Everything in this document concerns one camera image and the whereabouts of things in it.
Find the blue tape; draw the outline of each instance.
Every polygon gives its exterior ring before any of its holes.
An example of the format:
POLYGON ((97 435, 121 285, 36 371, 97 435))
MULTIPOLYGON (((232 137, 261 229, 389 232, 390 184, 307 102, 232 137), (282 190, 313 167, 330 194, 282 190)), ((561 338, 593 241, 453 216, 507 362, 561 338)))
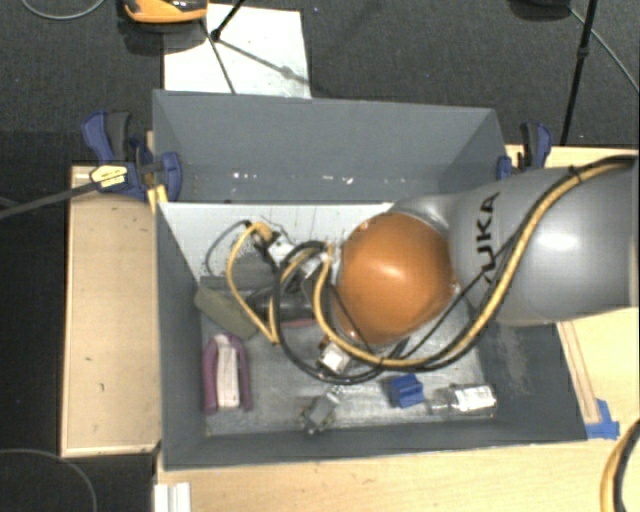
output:
POLYGON ((611 418, 607 402, 596 398, 596 403, 602 421, 584 426, 587 431, 587 437, 589 439, 618 439, 620 437, 620 422, 613 421, 611 418))

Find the small metal part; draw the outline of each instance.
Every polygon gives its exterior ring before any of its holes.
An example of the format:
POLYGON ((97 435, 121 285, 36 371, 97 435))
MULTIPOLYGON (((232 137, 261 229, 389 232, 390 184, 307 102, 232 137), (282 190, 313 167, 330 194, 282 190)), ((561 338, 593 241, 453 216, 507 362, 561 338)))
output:
POLYGON ((307 407, 300 416, 304 431, 312 436, 326 430, 335 420, 335 409, 340 405, 340 386, 333 386, 307 407))
POLYGON ((336 375, 340 375, 350 362, 351 356, 333 341, 329 342, 318 359, 319 365, 336 375))

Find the yellow cable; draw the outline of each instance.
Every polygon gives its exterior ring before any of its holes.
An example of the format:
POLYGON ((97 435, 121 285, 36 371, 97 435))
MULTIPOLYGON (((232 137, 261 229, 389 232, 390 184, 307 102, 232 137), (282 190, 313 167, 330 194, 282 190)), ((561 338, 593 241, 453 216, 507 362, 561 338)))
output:
MULTIPOLYGON (((572 190, 574 187, 580 185, 581 183, 588 181, 596 176, 604 174, 606 172, 619 170, 619 165, 603 165, 600 167, 594 167, 593 169, 589 169, 586 171, 580 172, 579 176, 573 176, 562 184, 558 185, 553 191, 551 191, 548 196, 541 201, 541 203, 536 207, 529 222, 525 225, 522 235, 516 241, 515 247, 511 254, 511 257, 506 263, 504 272, 500 279, 500 282, 497 284, 494 289, 493 294, 491 295, 489 301, 487 302, 485 308, 482 310, 480 315, 478 315, 477 319, 473 323, 473 325, 467 330, 464 336, 460 339, 458 343, 454 347, 450 349, 447 357, 454 357, 456 354, 459 354, 463 351, 469 344, 473 341, 473 339, 478 335, 478 333, 485 327, 493 313, 496 311, 498 306, 501 304, 504 296, 507 293, 509 288, 509 284, 513 280, 513 276, 518 268, 518 265, 522 259, 525 249, 529 244, 531 237, 533 236, 533 232, 536 226, 540 223, 540 220, 544 216, 544 214, 553 206, 553 204, 558 201, 562 196, 564 196, 567 192, 572 190)), ((316 316, 316 320, 318 325, 322 328, 326 336, 334 341, 340 348, 349 353, 350 355, 357 357, 363 361, 366 361, 373 365, 384 365, 387 368, 407 368, 412 366, 422 366, 425 363, 433 362, 433 359, 429 356, 420 358, 420 359, 385 359, 381 357, 377 357, 369 352, 366 352, 352 343, 342 339, 327 323, 324 314, 322 312, 322 304, 321 304, 321 295, 324 284, 327 280, 327 276, 329 274, 329 268, 331 267, 331 258, 333 256, 334 249, 333 246, 330 246, 327 250, 327 258, 324 261, 322 266, 322 270, 320 272, 320 276, 318 277, 318 281, 314 288, 313 293, 313 311, 316 316)), ((438 361, 442 360, 444 355, 438 358, 438 361)))
MULTIPOLYGON (((309 255, 313 252, 313 249, 305 249, 300 254, 298 254, 292 261, 289 263, 287 268, 282 273, 282 277, 280 279, 281 283, 291 275, 291 273, 298 268, 305 261, 309 255)), ((276 319, 273 311, 273 297, 269 299, 269 327, 271 328, 271 335, 273 337, 272 342, 276 345, 280 344, 280 339, 278 338, 278 331, 276 329, 276 319)))
POLYGON ((240 238, 238 238, 238 241, 234 244, 233 248, 231 249, 231 252, 229 253, 229 259, 227 260, 227 273, 226 273, 227 284, 229 285, 229 289, 231 290, 233 297, 236 299, 238 304, 240 304, 240 306, 245 311, 245 313, 249 316, 249 318, 254 323, 254 325, 258 329, 260 329, 260 332, 262 332, 262 334, 264 334, 269 341, 271 341, 272 343, 275 343, 275 340, 271 335, 271 329, 264 324, 264 322, 260 319, 260 317, 256 315, 253 309, 251 309, 249 305, 245 302, 245 300, 240 295, 240 292, 238 291, 238 288, 236 287, 236 284, 233 280, 233 265, 236 262, 238 253, 240 252, 240 249, 242 248, 242 245, 247 240, 247 238, 249 238, 253 233, 256 233, 256 232, 266 241, 269 241, 271 239, 271 236, 272 236, 271 229, 269 228, 269 226, 267 226, 263 222, 256 222, 254 224, 251 224, 251 226, 249 226, 246 229, 246 231, 242 233, 242 235, 240 235, 240 238))
MULTIPOLYGON (((253 311, 253 309, 249 307, 246 301, 242 298, 242 295, 240 295, 240 292, 238 291, 238 288, 236 287, 235 281, 233 279, 233 266, 236 262, 236 259, 238 258, 238 253, 240 252, 240 249, 244 245, 247 238, 249 238, 253 233, 258 233, 258 235, 267 242, 270 241, 271 237, 273 236, 273 233, 269 226, 267 226, 263 222, 253 223, 246 229, 244 233, 242 233, 242 235, 240 235, 240 238, 238 238, 238 241, 232 247, 231 252, 229 253, 229 258, 227 260, 227 284, 229 286, 229 289, 231 290, 233 297, 236 299, 236 302, 238 302, 240 307, 242 307, 249 319, 258 329, 260 329, 260 332, 262 332, 262 334, 264 334, 264 336, 271 343, 277 345, 280 343, 280 340, 278 339, 275 328, 273 299, 269 300, 269 325, 265 325, 262 319, 255 313, 255 311, 253 311)), ((309 254, 311 254, 311 252, 312 249, 307 249, 298 254, 282 273, 282 281, 287 279, 291 275, 291 273, 309 256, 309 254)))
POLYGON ((635 424, 640 421, 636 420, 625 432, 624 436, 616 443, 616 446, 609 454, 607 463, 602 471, 602 479, 600 480, 600 510, 602 512, 615 512, 615 503, 613 495, 614 478, 624 447, 629 442, 629 438, 633 435, 635 424))

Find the white connector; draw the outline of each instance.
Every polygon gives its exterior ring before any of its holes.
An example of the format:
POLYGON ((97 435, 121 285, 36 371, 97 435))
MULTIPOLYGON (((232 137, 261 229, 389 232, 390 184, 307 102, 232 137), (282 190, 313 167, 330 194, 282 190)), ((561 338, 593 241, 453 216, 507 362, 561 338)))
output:
POLYGON ((153 488, 154 512, 191 512, 191 485, 156 484, 153 488))
POLYGON ((318 359, 319 364, 336 375, 340 375, 350 362, 351 356, 333 341, 329 342, 318 359))
POLYGON ((275 242, 273 242, 267 252, 273 259, 273 261, 280 265, 280 262, 289 254, 293 249, 294 245, 290 243, 284 236, 278 238, 275 242))

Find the black floor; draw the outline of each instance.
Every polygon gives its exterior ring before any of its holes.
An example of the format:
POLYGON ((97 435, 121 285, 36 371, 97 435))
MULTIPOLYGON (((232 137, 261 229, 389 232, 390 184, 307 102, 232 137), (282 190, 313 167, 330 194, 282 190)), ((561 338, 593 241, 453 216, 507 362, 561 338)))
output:
MULTIPOLYGON (((55 2, 69 10, 91 3, 55 2)), ((559 139, 582 30, 573 17, 526 21, 503 0, 256 0, 249 5, 302 12, 316 97, 492 107, 507 142, 520 140, 518 125, 526 119, 545 123, 559 139)), ((586 5, 586 0, 572 2, 581 15, 586 5)), ((128 110, 134 128, 151 128, 150 91, 161 85, 160 40, 123 26, 109 0, 68 22, 41 20, 19 0, 5 0, 3 7, 0 196, 27 201, 64 189, 70 166, 92 158, 79 132, 91 112, 128 110)), ((601 2, 595 22, 636 82, 639 20, 640 3, 619 0, 601 2)), ((638 95, 595 40, 569 144, 638 145, 638 95)), ((0 221, 0 449, 58 448, 65 216, 58 205, 0 221)), ((21 492, 10 475, 36 481, 29 473, 35 463, 18 459, 0 455, 0 511, 40 510, 34 500, 20 500, 18 508, 10 501, 21 492)), ((100 510, 148 508, 149 457, 88 460, 80 466, 96 488, 100 510)), ((87 491, 81 485, 47 482, 36 488, 58 488, 84 510, 87 491)), ((57 510, 66 502, 40 503, 57 510)))

